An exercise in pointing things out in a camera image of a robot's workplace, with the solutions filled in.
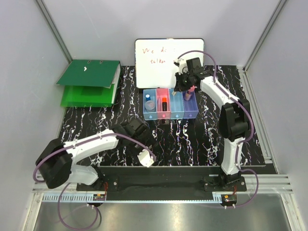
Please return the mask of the pink transparent stapler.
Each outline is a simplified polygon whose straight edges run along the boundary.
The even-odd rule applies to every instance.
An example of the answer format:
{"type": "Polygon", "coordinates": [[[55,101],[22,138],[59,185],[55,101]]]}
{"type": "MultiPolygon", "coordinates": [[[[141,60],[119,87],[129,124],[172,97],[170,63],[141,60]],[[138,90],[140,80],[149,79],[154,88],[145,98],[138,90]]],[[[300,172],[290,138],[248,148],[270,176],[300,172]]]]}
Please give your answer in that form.
{"type": "Polygon", "coordinates": [[[184,100],[186,101],[189,101],[194,93],[194,90],[195,90],[196,86],[192,86],[190,87],[186,92],[185,92],[185,95],[184,95],[184,100]]]}

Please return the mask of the light blue bin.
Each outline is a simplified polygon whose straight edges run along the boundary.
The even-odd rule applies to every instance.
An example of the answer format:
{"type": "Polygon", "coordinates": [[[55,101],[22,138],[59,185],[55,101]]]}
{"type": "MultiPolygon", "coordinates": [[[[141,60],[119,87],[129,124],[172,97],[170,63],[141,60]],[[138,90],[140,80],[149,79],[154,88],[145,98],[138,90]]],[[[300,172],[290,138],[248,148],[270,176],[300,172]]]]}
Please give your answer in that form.
{"type": "Polygon", "coordinates": [[[144,120],[156,120],[156,119],[158,119],[156,107],[155,107],[155,110],[151,111],[151,112],[147,112],[147,110],[144,107],[145,95],[146,94],[150,94],[151,99],[156,104],[156,89],[144,89],[143,90],[143,116],[144,116],[144,120]]]}
{"type": "Polygon", "coordinates": [[[181,92],[177,92],[173,95],[173,89],[169,89],[170,100],[170,119],[183,119],[184,116],[184,103],[181,92]]]}

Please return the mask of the small clear glue bottle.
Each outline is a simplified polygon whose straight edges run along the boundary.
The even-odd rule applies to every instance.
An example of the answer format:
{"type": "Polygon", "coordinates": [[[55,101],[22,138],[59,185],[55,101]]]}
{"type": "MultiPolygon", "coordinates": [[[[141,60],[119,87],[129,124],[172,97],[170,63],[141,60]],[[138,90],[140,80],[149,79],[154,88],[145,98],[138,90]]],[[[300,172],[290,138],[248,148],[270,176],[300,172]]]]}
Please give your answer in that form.
{"type": "Polygon", "coordinates": [[[151,112],[155,110],[156,104],[155,102],[151,99],[150,94],[145,95],[145,103],[144,107],[147,110],[147,112],[151,112]]]}

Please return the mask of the pink eraser stick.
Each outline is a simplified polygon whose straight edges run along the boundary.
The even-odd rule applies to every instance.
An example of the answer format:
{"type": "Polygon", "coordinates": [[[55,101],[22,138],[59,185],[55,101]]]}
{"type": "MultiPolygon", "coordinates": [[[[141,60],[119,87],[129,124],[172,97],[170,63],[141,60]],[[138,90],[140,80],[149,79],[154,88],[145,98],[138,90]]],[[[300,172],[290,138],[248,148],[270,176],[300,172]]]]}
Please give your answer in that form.
{"type": "Polygon", "coordinates": [[[162,101],[161,98],[157,99],[157,112],[161,112],[162,111],[162,101]]]}

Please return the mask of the purple bin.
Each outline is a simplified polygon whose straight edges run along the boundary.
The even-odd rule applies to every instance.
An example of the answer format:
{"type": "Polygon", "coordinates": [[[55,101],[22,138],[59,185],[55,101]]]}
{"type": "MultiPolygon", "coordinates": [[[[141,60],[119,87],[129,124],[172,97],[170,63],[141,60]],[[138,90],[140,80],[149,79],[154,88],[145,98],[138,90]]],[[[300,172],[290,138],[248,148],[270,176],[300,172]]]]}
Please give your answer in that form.
{"type": "Polygon", "coordinates": [[[191,94],[191,97],[188,101],[185,99],[185,95],[186,92],[183,92],[182,93],[183,106],[184,106],[183,119],[195,119],[199,113],[195,92],[191,94]]]}

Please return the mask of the pink bin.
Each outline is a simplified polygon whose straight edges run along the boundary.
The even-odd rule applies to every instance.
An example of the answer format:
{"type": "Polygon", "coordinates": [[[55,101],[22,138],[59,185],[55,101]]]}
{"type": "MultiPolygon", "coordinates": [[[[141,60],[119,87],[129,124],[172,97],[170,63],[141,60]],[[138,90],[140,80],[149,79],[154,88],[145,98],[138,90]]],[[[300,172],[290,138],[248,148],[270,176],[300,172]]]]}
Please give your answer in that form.
{"type": "Polygon", "coordinates": [[[162,99],[163,97],[167,98],[168,111],[157,112],[157,116],[158,119],[170,119],[171,111],[170,111],[169,89],[162,89],[162,88],[156,89],[156,111],[157,111],[157,99],[158,98],[162,99]]]}

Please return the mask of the orange black marker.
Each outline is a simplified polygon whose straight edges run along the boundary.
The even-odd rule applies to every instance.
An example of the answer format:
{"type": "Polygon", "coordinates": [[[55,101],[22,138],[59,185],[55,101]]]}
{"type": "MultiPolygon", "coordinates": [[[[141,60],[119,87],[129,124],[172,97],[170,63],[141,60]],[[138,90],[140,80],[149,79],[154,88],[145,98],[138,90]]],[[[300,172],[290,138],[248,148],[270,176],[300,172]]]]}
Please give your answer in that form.
{"type": "Polygon", "coordinates": [[[163,112],[168,111],[168,104],[167,104],[167,98],[166,97],[162,98],[162,111],[163,112]]]}

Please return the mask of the white dry-erase board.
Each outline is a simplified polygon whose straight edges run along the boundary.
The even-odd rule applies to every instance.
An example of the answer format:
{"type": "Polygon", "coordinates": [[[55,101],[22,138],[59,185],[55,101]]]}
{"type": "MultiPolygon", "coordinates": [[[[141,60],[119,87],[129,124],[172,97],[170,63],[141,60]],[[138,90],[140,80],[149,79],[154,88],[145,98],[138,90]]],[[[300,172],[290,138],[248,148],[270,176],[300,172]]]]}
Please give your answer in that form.
{"type": "Polygon", "coordinates": [[[175,73],[179,68],[174,61],[183,53],[203,51],[201,38],[138,39],[135,41],[135,76],[139,89],[174,88],[175,73]]]}

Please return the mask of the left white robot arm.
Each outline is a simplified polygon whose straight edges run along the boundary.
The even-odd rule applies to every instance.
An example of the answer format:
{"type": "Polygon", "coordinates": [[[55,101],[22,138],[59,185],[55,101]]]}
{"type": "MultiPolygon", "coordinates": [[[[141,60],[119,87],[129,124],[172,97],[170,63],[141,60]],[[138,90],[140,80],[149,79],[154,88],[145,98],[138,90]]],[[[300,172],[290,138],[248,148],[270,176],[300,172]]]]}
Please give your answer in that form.
{"type": "Polygon", "coordinates": [[[69,183],[84,184],[94,191],[106,189],[107,182],[103,173],[97,167],[82,166],[79,162],[102,151],[132,147],[134,160],[144,167],[150,167],[156,161],[156,156],[148,133],[149,128],[145,122],[135,118],[80,140],[51,140],[36,160],[33,179],[35,182],[46,183],[49,189],[69,183]]]}

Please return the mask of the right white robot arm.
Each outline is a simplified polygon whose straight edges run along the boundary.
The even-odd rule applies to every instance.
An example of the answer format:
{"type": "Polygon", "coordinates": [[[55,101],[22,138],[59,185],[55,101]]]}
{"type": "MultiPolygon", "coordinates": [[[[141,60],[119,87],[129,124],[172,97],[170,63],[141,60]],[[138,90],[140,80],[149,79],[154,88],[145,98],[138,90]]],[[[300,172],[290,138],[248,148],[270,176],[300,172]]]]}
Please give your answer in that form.
{"type": "Polygon", "coordinates": [[[174,65],[178,67],[175,73],[175,92],[199,88],[220,108],[218,129],[224,138],[224,156],[221,163],[224,176],[218,179],[218,184],[222,190],[229,191],[236,184],[232,175],[240,171],[243,142],[252,138],[254,133],[250,103],[230,93],[216,79],[216,74],[207,73],[198,57],[189,60],[178,58],[174,60],[174,65]]]}

